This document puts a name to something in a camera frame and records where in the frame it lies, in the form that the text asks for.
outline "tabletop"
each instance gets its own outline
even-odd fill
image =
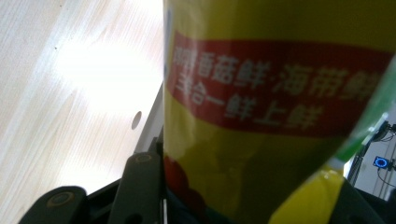
[[[163,3],[2,0],[0,15],[0,222],[17,223],[51,189],[120,178],[163,79]]]

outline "wood grain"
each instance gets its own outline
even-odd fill
[[[51,189],[91,193],[121,176],[162,82],[162,10],[160,0],[0,2],[0,223]]]

